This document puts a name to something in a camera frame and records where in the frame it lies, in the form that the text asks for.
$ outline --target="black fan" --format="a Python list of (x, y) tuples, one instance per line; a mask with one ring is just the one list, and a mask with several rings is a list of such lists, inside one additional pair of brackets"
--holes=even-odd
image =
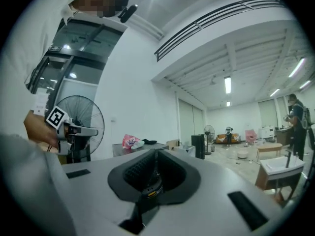
[(216, 134), (215, 134), (215, 129), (211, 125), (205, 126), (203, 133), (207, 137), (207, 151), (205, 152), (205, 155), (211, 155), (211, 152), (208, 152), (208, 143), (212, 143)]
[(73, 118), (75, 125), (98, 131), (96, 136), (71, 141), (74, 146), (71, 147), (68, 157), (74, 160), (89, 157), (97, 149), (104, 135), (104, 119), (100, 109), (93, 101), (80, 95), (69, 96), (61, 100), (57, 106)]

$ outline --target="floor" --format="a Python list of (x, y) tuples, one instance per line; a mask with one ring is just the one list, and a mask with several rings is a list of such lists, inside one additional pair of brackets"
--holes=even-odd
[[(213, 152), (211, 155), (205, 155), (205, 160), (211, 161), (214, 163), (218, 163), (224, 167), (227, 167), (231, 170), (233, 170), (235, 173), (239, 174), (243, 178), (247, 179), (252, 184), (255, 184), (260, 164), (257, 162), (256, 154), (257, 154), (257, 148), (256, 146), (261, 144), (262, 141), (258, 141), (252, 146), (244, 147), (245, 143), (240, 144), (232, 144), (231, 147), (227, 147), (226, 145), (221, 144), (215, 144), (215, 152)], [(284, 156), (288, 154), (286, 152), (288, 146), (284, 146), (281, 150), (281, 156)], [(241, 150), (248, 151), (249, 155), (247, 159), (238, 159), (237, 153)], [(292, 198), (297, 197), (298, 195), (301, 195), (303, 192), (303, 185), (306, 180), (306, 176), (308, 175), (310, 166), (311, 166), (311, 160), (313, 156), (313, 151), (308, 145), (308, 141), (306, 141), (305, 149), (304, 149), (304, 162), (305, 166), (303, 169), (303, 173), (301, 175), (300, 181), (298, 183), (297, 188), (294, 191), (294, 194)], [(276, 157), (276, 152), (264, 152), (261, 153), (259, 156), (259, 160), (264, 159), (271, 159)], [(265, 191), (266, 194), (272, 194), (274, 190), (271, 191)], [(290, 187), (286, 187), (282, 189), (283, 197), (286, 199), (291, 192)]]

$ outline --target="black speaker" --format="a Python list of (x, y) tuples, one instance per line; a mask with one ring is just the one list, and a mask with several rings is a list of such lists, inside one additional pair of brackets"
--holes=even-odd
[(205, 159), (205, 135), (191, 136), (191, 145), (196, 148), (196, 158)]

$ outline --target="man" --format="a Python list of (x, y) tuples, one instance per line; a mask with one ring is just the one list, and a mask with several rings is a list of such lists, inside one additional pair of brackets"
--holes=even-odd
[(57, 147), (56, 132), (31, 111), (34, 96), (25, 84), (56, 35), (76, 11), (112, 17), (127, 6), (128, 0), (34, 0), (20, 16), (0, 56), (0, 133)]
[(298, 155), (299, 159), (303, 160), (304, 146), (307, 130), (303, 128), (301, 121), (303, 118), (304, 105), (299, 101), (294, 93), (289, 95), (289, 106), (293, 106), (292, 115), (286, 120), (293, 124), (294, 128), (294, 141), (293, 141), (293, 154)]

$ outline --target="standing fan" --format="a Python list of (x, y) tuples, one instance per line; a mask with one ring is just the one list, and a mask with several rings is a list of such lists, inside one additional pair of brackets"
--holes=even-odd
[(212, 143), (212, 141), (215, 138), (215, 129), (211, 125), (205, 126), (203, 133), (207, 136), (207, 151), (205, 152), (205, 155), (211, 155), (211, 152), (208, 152), (208, 143)]
[[(71, 147), (68, 148), (67, 156), (74, 160), (89, 157), (97, 149), (104, 135), (104, 119), (100, 109), (90, 99), (79, 95), (69, 96), (56, 106), (64, 110), (71, 118), (72, 124), (76, 126), (75, 128), (68, 126), (66, 139)], [(88, 128), (85, 130), (94, 131), (96, 135), (79, 134), (78, 126)]]

